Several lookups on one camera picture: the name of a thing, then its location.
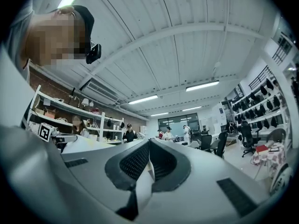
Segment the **cap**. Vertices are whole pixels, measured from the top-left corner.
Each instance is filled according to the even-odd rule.
[[[93,30],[94,18],[89,10],[81,5],[72,5],[75,11],[77,11],[84,20],[85,25],[85,55],[91,50],[91,34]]]

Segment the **air conditioner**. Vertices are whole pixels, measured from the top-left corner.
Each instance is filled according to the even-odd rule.
[[[118,100],[115,92],[93,80],[87,82],[82,93],[106,105],[114,105]]]

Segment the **floral tablecloth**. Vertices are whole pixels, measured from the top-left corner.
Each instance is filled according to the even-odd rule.
[[[271,148],[278,147],[277,152],[268,152],[267,154],[258,155],[255,152],[251,158],[250,163],[254,165],[261,165],[262,161],[267,162],[269,176],[274,177],[277,168],[285,163],[285,147],[282,143],[274,143]]]

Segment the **brick wall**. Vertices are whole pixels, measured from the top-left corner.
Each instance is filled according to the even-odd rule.
[[[52,81],[51,79],[47,78],[43,74],[39,73],[38,71],[36,71],[34,69],[30,69],[30,86],[36,91],[38,85],[41,85],[40,91],[42,93],[49,95],[53,98],[64,99],[65,103],[69,102],[69,94],[71,93],[71,90],[66,89],[65,87],[61,86],[60,84]],[[83,98],[85,98],[85,97],[80,96],[80,95],[77,95],[77,97],[80,99],[80,104],[81,104]],[[69,105],[77,107],[78,99],[77,100],[71,99]],[[116,110],[101,106],[95,102],[94,102],[94,107],[97,107],[100,110],[100,112],[105,112],[105,116],[107,116],[107,117],[113,117],[115,119],[124,118],[125,125],[127,125],[128,123],[132,124],[133,129],[137,132],[140,131],[140,126],[146,125],[145,120],[126,115],[126,114],[118,112]],[[42,102],[40,102],[38,108],[44,109]],[[68,120],[68,122],[71,123],[72,115],[70,113],[57,110],[55,118],[59,118],[59,117],[66,118]],[[59,127],[59,130],[61,130],[62,132],[67,132],[69,130],[69,128],[66,126],[61,127],[61,128]]]

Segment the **white floor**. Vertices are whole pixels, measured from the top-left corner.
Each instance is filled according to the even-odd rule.
[[[240,144],[240,141],[237,140],[237,143],[225,148],[224,159],[257,181],[266,191],[269,191],[271,179],[268,177],[267,167],[264,165],[256,166],[251,164],[252,153],[246,154],[244,158],[242,158],[244,150],[245,148]]]

